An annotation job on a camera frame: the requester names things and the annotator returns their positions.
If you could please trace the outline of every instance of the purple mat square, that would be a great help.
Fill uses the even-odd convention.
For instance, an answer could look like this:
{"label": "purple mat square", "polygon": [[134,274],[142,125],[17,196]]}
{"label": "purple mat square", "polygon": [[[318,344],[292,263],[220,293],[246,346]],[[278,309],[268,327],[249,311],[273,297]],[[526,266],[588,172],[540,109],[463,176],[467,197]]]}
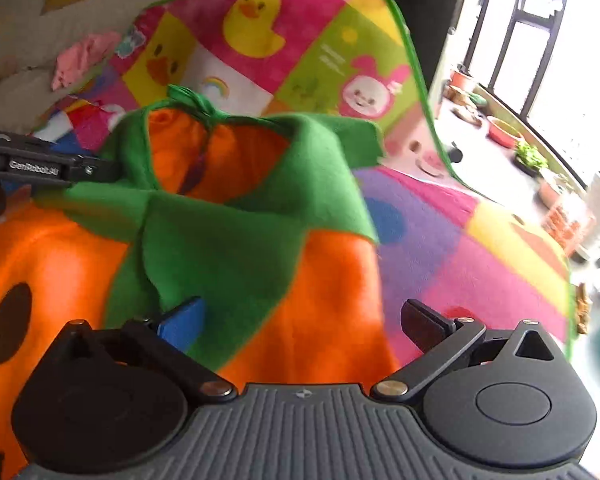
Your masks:
{"label": "purple mat square", "polygon": [[378,170],[355,173],[378,231],[384,328],[399,333],[400,309],[421,299],[428,281],[456,250],[461,229],[395,179]]}

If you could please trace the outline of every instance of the rainbow print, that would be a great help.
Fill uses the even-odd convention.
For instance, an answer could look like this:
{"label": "rainbow print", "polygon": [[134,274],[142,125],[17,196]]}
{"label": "rainbow print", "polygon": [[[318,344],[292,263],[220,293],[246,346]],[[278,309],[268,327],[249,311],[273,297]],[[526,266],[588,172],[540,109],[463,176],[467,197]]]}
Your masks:
{"label": "rainbow print", "polygon": [[205,77],[205,79],[202,81],[203,91],[206,91],[211,88],[215,88],[220,94],[220,97],[224,99],[227,99],[229,97],[229,87],[219,77],[209,76]]}

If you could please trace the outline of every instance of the ribbed gray plate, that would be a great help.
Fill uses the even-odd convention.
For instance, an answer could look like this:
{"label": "ribbed gray plate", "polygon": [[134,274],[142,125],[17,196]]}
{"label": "ribbed gray plate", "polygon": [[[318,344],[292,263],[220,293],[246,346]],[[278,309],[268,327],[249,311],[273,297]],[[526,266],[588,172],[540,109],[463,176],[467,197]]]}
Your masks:
{"label": "ribbed gray plate", "polygon": [[17,478],[594,480],[573,464],[530,474],[479,470],[430,441],[411,410],[374,402],[355,384],[252,384],[229,404],[199,409],[181,436],[143,465],[92,477],[32,465]]}

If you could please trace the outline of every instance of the orange fabric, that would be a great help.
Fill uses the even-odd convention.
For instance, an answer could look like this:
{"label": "orange fabric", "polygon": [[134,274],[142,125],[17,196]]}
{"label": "orange fabric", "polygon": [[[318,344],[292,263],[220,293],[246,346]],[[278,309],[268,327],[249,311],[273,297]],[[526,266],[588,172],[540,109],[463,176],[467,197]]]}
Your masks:
{"label": "orange fabric", "polygon": [[216,126],[205,174],[189,196],[221,204],[254,190],[288,146],[288,140],[264,128]]}
{"label": "orange fabric", "polygon": [[[204,147],[205,129],[176,109],[151,112],[148,124],[156,177],[164,190],[176,193]],[[265,128],[220,124],[206,148],[205,174],[187,195],[219,204],[242,196],[263,181],[288,146]]]}
{"label": "orange fabric", "polygon": [[[177,192],[204,149],[206,133],[179,110],[158,110],[148,121],[155,174],[165,190]],[[205,174],[189,195],[224,203],[250,192],[288,144],[264,128],[218,126],[206,147]],[[34,205],[13,211],[0,226],[0,302],[22,282],[33,298],[24,342],[0,365],[3,480],[25,465],[10,427],[16,396],[68,320],[101,326],[109,287],[127,248],[90,234],[62,212]],[[357,235],[322,230],[308,235],[285,299],[220,373],[240,387],[246,382],[361,381],[368,388],[397,367],[383,332],[373,245]]]}
{"label": "orange fabric", "polygon": [[286,298],[219,374],[239,388],[362,382],[368,390],[398,368],[384,336],[375,248],[320,230],[308,235]]}
{"label": "orange fabric", "polygon": [[206,131],[189,114],[175,109],[149,113],[148,131],[155,176],[165,191],[176,193],[202,150]]}
{"label": "orange fabric", "polygon": [[18,352],[0,364],[2,478],[25,465],[10,420],[16,396],[64,326],[74,318],[100,326],[109,283],[126,244],[99,238],[63,213],[33,205],[0,226],[0,302],[18,283],[32,292],[29,330]]}

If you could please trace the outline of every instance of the pink cloth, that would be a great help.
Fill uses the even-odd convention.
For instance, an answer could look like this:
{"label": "pink cloth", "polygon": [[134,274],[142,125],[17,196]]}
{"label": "pink cloth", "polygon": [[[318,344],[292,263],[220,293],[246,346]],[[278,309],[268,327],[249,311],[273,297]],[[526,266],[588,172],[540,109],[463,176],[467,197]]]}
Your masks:
{"label": "pink cloth", "polygon": [[80,81],[93,65],[105,59],[118,46],[121,39],[117,32],[89,34],[70,46],[58,56],[51,88],[58,90]]}

